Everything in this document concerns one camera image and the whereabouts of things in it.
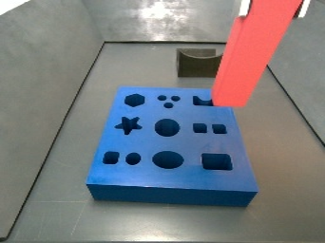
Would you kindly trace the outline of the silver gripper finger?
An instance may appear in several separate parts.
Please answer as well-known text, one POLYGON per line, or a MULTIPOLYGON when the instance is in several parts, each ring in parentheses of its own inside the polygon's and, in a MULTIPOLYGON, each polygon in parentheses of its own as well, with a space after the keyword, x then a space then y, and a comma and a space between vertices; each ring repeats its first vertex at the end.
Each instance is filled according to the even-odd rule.
POLYGON ((307 13, 307 9, 309 9, 309 5, 310 5, 311 0, 302 0, 302 4, 297 13, 297 18, 303 18, 306 13, 307 13))
POLYGON ((248 13, 251 5, 251 0, 240 0, 239 1, 239 8, 238 8, 238 16, 244 17, 248 13))

